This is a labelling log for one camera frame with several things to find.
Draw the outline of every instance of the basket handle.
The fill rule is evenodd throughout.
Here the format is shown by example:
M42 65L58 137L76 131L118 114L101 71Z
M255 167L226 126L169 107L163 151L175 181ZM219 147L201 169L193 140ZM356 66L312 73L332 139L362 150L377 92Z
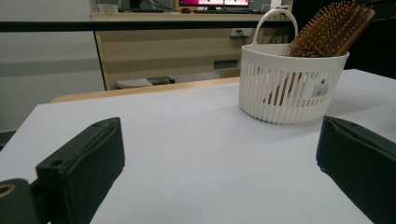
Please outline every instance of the basket handle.
M286 14L289 17L289 19L291 20L291 22L293 22L293 25L294 25L294 36L297 36L297 34L298 34L298 26L297 26L297 21L294 18L293 14L291 14L291 12L289 12L289 11L287 11L285 9L282 9L282 8L271 9L267 13L265 13L262 16L262 18L259 20L259 24L257 24L256 32L254 33L254 38L253 38L253 42L251 43L251 45L259 45L259 43L257 43L257 35L258 35L259 31L260 31L260 28L262 27L262 24L270 16L272 16L275 13L284 13L284 14Z

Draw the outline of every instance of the computer monitor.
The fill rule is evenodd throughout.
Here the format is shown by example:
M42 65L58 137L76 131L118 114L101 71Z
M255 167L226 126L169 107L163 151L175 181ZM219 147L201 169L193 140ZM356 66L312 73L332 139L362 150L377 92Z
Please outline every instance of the computer monitor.
M206 7L216 10L216 7L248 7L249 0L179 0L180 7Z

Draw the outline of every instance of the hairbrush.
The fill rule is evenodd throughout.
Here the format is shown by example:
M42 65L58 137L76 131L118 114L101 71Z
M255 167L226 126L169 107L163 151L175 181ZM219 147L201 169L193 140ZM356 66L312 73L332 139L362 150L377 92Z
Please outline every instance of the hairbrush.
M321 9L314 18L297 34L290 43L290 57L337 57L347 53L358 37L364 32L375 17L375 11L364 4L357 5L355 1L332 3ZM296 74L291 77L293 83ZM276 88L274 104L281 93L280 104L286 89L286 82L282 92Z

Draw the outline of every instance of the wooden table edge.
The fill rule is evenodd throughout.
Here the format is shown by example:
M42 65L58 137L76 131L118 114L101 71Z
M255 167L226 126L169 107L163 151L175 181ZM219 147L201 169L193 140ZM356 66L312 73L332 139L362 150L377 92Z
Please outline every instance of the wooden table edge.
M68 94L68 95L62 95L56 97L51 102L62 103L62 102L91 100L91 99L98 99L105 97L132 95L132 94L157 92L157 91L174 91L174 90L199 88L204 86L220 85L220 84L235 83L235 82L239 82L239 77L226 77L219 79L209 79L202 81L183 82L183 83L175 83L168 85L140 87L140 88L131 88L131 89L114 90L114 91L94 91L94 92L86 92L86 93Z

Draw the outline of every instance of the white table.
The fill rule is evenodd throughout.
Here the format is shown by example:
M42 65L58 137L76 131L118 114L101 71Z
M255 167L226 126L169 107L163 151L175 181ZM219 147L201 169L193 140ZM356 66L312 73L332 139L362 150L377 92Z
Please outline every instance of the white table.
M396 80L348 70L327 115L396 141ZM238 106L238 83L38 105L0 152L0 180L90 124L120 117L126 166L92 223L371 223L316 162L321 119L275 125Z

